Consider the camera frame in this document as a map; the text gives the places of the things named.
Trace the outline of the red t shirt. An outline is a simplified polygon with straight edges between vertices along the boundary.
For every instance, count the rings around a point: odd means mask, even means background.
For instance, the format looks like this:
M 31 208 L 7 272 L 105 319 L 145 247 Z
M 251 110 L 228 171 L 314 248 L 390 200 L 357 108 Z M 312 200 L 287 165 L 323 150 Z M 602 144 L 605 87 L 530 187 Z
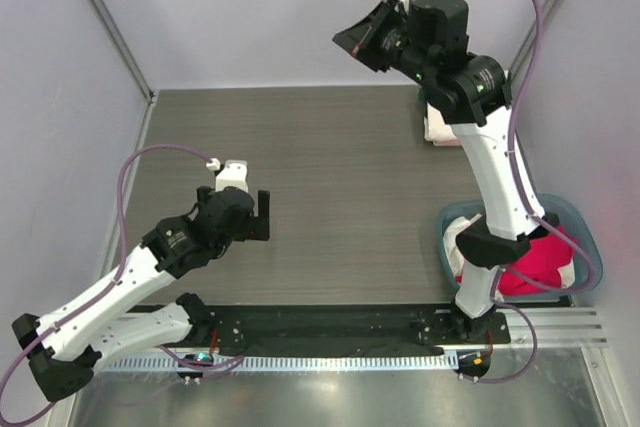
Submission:
M 450 270 L 456 283 L 461 284 L 465 258 L 455 242 L 456 229 L 447 229 L 443 244 Z M 530 251 L 518 262 L 512 263 L 511 267 L 536 282 L 554 288 L 569 288 L 576 280 L 573 250 L 553 234 L 534 239 Z M 542 293 L 543 290 L 508 271 L 500 278 L 498 292 L 508 297 L 519 297 Z

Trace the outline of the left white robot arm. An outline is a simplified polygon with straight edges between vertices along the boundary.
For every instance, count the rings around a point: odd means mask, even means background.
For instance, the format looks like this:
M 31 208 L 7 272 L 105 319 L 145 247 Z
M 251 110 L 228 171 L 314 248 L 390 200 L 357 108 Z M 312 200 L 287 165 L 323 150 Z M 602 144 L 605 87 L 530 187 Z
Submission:
M 200 187 L 185 214 L 160 220 L 125 262 L 63 307 L 12 324 L 44 397 L 65 399 L 111 363 L 150 347 L 205 344 L 215 320 L 204 302 L 185 293 L 136 319 L 119 317 L 152 293 L 225 255 L 230 245 L 270 238 L 270 193 Z

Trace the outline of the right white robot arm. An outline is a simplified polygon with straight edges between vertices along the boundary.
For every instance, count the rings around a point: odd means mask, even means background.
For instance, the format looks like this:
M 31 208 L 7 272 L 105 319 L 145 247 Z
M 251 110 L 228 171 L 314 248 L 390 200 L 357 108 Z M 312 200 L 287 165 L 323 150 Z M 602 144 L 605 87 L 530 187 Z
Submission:
M 522 156 L 508 138 L 511 83 L 497 60 L 469 51 L 465 0 L 381 0 L 333 42 L 374 72 L 394 69 L 416 82 L 459 140 L 479 187 L 483 215 L 455 238 L 465 267 L 450 326 L 462 342 L 484 337 L 496 310 L 499 271 L 549 232 Z

